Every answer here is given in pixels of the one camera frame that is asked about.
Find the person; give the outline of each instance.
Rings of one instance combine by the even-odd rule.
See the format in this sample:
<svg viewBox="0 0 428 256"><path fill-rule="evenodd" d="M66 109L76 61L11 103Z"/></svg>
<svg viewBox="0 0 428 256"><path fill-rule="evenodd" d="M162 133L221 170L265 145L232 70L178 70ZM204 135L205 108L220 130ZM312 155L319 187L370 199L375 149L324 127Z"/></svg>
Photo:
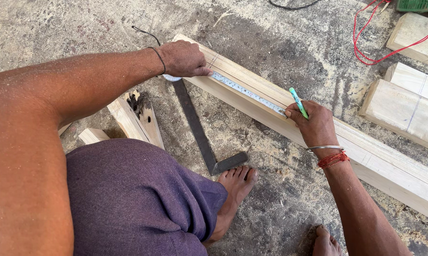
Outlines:
<svg viewBox="0 0 428 256"><path fill-rule="evenodd" d="M209 76L197 44L86 54L0 73L0 255L206 255L259 178L239 166L218 182L134 139L64 155L58 128L94 114L156 75ZM339 145L332 113L302 101L286 115L307 146ZM321 160L336 148L314 149ZM352 171L324 169L349 255L411 255ZM320 225L313 255L341 255Z"/></svg>

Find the tape measure blade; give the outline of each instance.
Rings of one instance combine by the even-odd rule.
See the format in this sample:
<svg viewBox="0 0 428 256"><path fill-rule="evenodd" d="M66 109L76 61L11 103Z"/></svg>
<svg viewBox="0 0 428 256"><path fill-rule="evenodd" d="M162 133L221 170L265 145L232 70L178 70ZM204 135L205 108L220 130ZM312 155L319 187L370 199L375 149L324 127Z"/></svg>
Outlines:
<svg viewBox="0 0 428 256"><path fill-rule="evenodd" d="M228 87L233 88L234 90L239 91L240 93L251 97L252 99L256 100L257 102L260 102L261 104L267 106L268 108L274 110L278 114L286 117L285 115L285 109L275 105L274 103L266 100L265 98L262 98L261 96L251 92L250 90L247 90L246 88L242 87L241 85L233 82L232 80L224 77L223 75L217 73L216 71L213 72L211 75L212 78L216 79L217 81L223 83L224 85L227 85Z"/></svg>

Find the foot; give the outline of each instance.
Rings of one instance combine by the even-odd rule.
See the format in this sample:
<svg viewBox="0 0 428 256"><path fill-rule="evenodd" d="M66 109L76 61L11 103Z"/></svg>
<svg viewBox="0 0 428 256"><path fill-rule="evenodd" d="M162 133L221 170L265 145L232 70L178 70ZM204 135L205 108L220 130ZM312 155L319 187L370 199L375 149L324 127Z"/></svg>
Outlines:
<svg viewBox="0 0 428 256"><path fill-rule="evenodd" d="M258 180L258 171L249 166L238 166L236 169L224 171L218 182L228 191L228 197L217 213L217 223L212 236L203 245L211 246L220 240L230 228L231 222L242 200L249 194Z"/></svg>
<svg viewBox="0 0 428 256"><path fill-rule="evenodd" d="M317 227L317 239L315 239L313 256L342 256L339 243L329 234L324 225Z"/></svg>

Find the wooden board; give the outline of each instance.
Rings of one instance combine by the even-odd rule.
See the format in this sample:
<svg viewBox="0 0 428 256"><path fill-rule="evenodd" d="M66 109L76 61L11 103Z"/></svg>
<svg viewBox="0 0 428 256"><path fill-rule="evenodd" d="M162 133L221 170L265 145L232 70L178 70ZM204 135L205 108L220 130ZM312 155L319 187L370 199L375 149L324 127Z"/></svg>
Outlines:
<svg viewBox="0 0 428 256"><path fill-rule="evenodd" d="M173 39L177 40L196 43L181 34ZM200 45L200 50L205 54L207 67L247 90L282 108L295 102L291 94L279 86L203 45ZM186 80L301 146L306 146L299 129L291 119L285 119L254 99L211 77L194 77ZM336 118L334 124L339 143L346 148L353 169L360 179L428 217L428 167Z"/></svg>
<svg viewBox="0 0 428 256"><path fill-rule="evenodd" d="M149 137L153 141L153 144L165 150L156 115L154 113L154 108L150 101L143 102L143 107L141 108L140 112L140 121L148 132Z"/></svg>
<svg viewBox="0 0 428 256"><path fill-rule="evenodd" d="M65 132L65 130L67 130L67 128L71 125L72 123L70 123L70 124L68 124L68 125L65 125L64 127L62 127L61 129L59 129L58 131L57 131L57 133L59 134L59 136L61 136L64 132Z"/></svg>
<svg viewBox="0 0 428 256"><path fill-rule="evenodd" d="M152 144L149 134L125 100L117 98L108 105L108 110L116 119L127 138L139 139Z"/></svg>
<svg viewBox="0 0 428 256"><path fill-rule="evenodd" d="M400 62L388 67L386 81L428 99L428 75Z"/></svg>
<svg viewBox="0 0 428 256"><path fill-rule="evenodd" d="M84 129L84 131L80 133L78 137L80 137L80 139L83 140L86 143L86 145L107 140L110 138L102 130L94 129L94 128Z"/></svg>
<svg viewBox="0 0 428 256"><path fill-rule="evenodd" d="M399 19L386 46L389 49L398 50L421 40L427 35L428 18L408 12ZM399 53L428 64L428 39Z"/></svg>
<svg viewBox="0 0 428 256"><path fill-rule="evenodd" d="M379 79L371 84L361 117L428 148L428 99Z"/></svg>

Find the green pencil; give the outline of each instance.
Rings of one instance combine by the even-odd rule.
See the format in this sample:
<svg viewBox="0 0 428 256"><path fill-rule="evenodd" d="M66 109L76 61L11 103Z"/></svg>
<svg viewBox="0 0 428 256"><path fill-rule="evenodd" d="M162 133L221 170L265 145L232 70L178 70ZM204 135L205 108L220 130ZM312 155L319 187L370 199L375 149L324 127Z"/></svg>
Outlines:
<svg viewBox="0 0 428 256"><path fill-rule="evenodd" d="M290 91L291 96L293 96L293 98L295 99L295 101L296 101L296 103L298 105L298 108L300 109L301 114L303 115L303 117L305 117L306 119L309 119L309 116L307 115L306 110L304 109L304 107L302 106L301 101L299 100L297 92L293 89L293 87L290 87L290 89L288 89L288 90Z"/></svg>

